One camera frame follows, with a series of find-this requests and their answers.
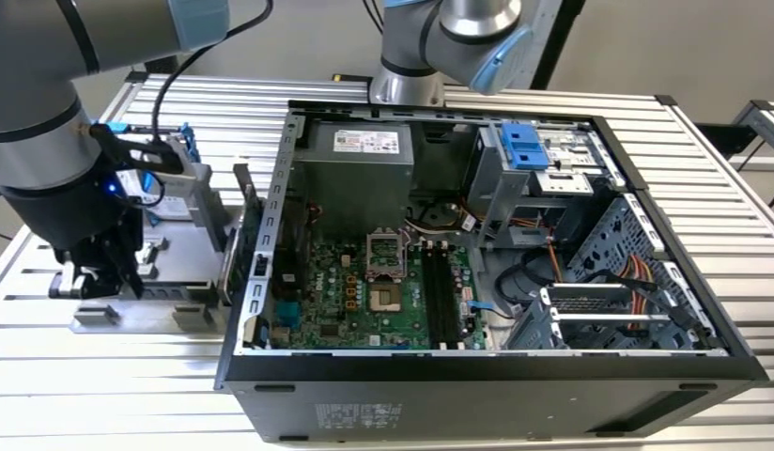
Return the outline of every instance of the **robotic arm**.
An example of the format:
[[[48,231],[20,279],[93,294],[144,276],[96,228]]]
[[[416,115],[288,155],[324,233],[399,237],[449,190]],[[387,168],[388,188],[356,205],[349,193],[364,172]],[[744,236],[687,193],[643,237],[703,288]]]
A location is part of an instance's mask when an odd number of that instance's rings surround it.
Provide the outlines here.
[[[532,32],[520,0],[385,0],[383,67],[371,101],[443,105],[439,71],[479,92],[511,82]],[[92,125],[72,79],[220,42],[227,0],[0,0],[0,194],[56,253],[52,296],[92,298],[143,284],[141,211],[116,171],[180,173],[168,146]]]
[[[156,143],[160,163],[131,161],[72,79],[213,44],[228,24],[225,0],[0,0],[0,194],[64,264],[53,296],[141,295],[141,211],[116,171],[183,170]]]
[[[492,95],[513,81],[533,32],[521,0],[385,0],[373,103],[443,106],[440,72]]]

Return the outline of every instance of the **ram slot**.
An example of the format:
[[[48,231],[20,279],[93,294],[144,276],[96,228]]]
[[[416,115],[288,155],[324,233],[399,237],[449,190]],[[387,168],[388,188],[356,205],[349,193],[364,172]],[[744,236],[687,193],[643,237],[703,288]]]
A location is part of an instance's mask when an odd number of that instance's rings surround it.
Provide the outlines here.
[[[445,343],[456,350],[460,341],[457,305],[453,297],[453,276],[448,251],[433,248],[424,250],[424,298],[429,324],[429,343],[435,348]]]

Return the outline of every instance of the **motherboard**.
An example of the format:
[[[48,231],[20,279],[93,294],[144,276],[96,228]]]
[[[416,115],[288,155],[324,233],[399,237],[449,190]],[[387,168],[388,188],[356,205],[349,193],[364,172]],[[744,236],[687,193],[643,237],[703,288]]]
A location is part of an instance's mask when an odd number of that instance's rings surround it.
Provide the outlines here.
[[[425,249],[408,245],[401,235],[391,240],[380,232],[368,241],[312,242],[301,299],[277,303],[273,345],[304,350],[483,350],[480,314],[468,308],[476,299],[465,248]],[[432,255],[439,265],[429,265]],[[425,272],[436,274],[432,288]],[[449,286],[441,290],[440,284]],[[439,338],[441,331],[451,339]]]

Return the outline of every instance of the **aluminum extrusion table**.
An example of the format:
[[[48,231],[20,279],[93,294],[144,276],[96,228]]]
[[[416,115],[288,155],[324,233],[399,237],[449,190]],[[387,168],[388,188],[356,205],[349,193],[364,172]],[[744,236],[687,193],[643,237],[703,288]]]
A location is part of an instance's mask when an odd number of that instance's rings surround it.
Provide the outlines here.
[[[127,83],[103,120],[148,125],[161,83]],[[291,99],[361,102],[367,86],[183,77],[171,89],[161,122],[196,128],[227,203],[241,202],[233,163],[248,163],[268,192]],[[647,439],[309,447],[774,450],[774,215],[680,108],[653,96],[511,90],[485,98],[455,86],[448,105],[607,117],[772,383]],[[233,396],[212,391],[221,336],[71,333],[80,302],[48,299],[56,268],[24,228],[0,258],[0,449],[261,446]]]
[[[752,101],[739,113],[733,123],[752,127],[774,148],[774,102]]]

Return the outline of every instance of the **sticker label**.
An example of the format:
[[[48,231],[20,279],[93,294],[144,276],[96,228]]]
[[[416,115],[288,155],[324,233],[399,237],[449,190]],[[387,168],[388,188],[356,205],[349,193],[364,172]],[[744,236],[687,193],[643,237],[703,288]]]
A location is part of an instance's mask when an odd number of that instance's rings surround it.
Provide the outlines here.
[[[397,154],[399,132],[340,130],[335,133],[335,151]]]
[[[320,429],[393,429],[404,404],[316,404]]]
[[[119,171],[116,175],[128,196],[137,196],[141,199],[141,202],[145,204],[153,204],[159,200],[159,194],[145,193],[145,191],[141,189],[141,183],[139,181],[136,171]],[[171,185],[172,183],[168,182],[167,193],[173,192],[171,190]],[[184,220],[192,218],[187,201],[181,197],[171,195],[165,195],[164,199],[161,199],[161,202],[159,202],[159,205],[155,207],[148,207],[147,210],[164,220]]]
[[[476,218],[468,215],[465,221],[463,221],[463,230],[471,232],[473,230],[473,226],[476,226]]]

